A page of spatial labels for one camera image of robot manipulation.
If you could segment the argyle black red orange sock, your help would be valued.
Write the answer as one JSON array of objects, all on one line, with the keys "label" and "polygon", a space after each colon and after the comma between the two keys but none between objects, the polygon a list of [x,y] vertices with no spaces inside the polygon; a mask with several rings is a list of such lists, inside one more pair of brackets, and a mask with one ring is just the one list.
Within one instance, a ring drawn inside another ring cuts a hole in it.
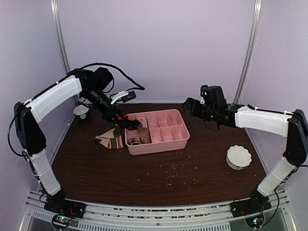
[{"label": "argyle black red orange sock", "polygon": [[133,120],[131,117],[124,115],[124,116],[117,116],[116,125],[120,128],[128,129],[128,130],[137,130],[138,127],[141,126],[141,122],[138,120]]}]

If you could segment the striped beige green sock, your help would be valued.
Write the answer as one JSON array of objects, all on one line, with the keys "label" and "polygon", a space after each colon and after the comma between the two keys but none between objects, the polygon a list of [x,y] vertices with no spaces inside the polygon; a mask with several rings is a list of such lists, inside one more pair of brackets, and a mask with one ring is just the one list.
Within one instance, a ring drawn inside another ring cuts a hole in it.
[{"label": "striped beige green sock", "polygon": [[113,128],[108,130],[104,134],[96,136],[94,140],[107,149],[124,148],[122,130],[120,128]]}]

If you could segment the pink divided organizer box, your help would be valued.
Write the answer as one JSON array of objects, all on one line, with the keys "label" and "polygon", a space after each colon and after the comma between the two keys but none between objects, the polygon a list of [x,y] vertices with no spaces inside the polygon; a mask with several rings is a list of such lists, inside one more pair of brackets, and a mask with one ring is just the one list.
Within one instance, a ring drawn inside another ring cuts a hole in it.
[{"label": "pink divided organizer box", "polygon": [[125,130],[125,142],[131,155],[152,154],[184,149],[189,131],[177,109],[131,113],[132,119],[145,119],[149,143],[140,139],[137,129]]}]

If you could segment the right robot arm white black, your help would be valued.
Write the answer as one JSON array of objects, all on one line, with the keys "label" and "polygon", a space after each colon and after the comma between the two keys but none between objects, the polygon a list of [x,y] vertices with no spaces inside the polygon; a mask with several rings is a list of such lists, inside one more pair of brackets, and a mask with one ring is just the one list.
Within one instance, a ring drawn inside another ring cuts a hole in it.
[{"label": "right robot arm white black", "polygon": [[201,100],[187,98],[185,113],[204,121],[215,121],[217,126],[252,128],[287,139],[282,158],[271,172],[254,188],[250,198],[231,203],[234,217],[246,216],[270,209],[269,195],[286,180],[308,155],[308,123],[302,110],[277,112],[258,109],[251,105],[228,104],[220,86],[203,85]]}]

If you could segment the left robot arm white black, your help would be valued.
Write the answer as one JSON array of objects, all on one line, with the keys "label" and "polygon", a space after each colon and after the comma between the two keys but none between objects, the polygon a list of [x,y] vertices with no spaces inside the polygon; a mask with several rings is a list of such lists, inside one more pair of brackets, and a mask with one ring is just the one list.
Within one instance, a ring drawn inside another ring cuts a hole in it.
[{"label": "left robot arm white black", "polygon": [[86,205],[67,200],[65,192],[57,180],[47,158],[46,138],[39,126],[43,118],[73,96],[88,100],[102,113],[102,119],[120,128],[133,128],[140,124],[121,112],[117,102],[127,102],[136,97],[136,90],[145,88],[128,75],[124,77],[135,87],[107,96],[105,88],[114,82],[109,68],[123,71],[112,64],[91,63],[76,68],[62,79],[50,85],[33,98],[14,105],[14,117],[11,125],[15,126],[16,135],[23,148],[20,154],[30,165],[34,177],[38,180],[47,199],[44,209],[70,218],[82,218]]}]

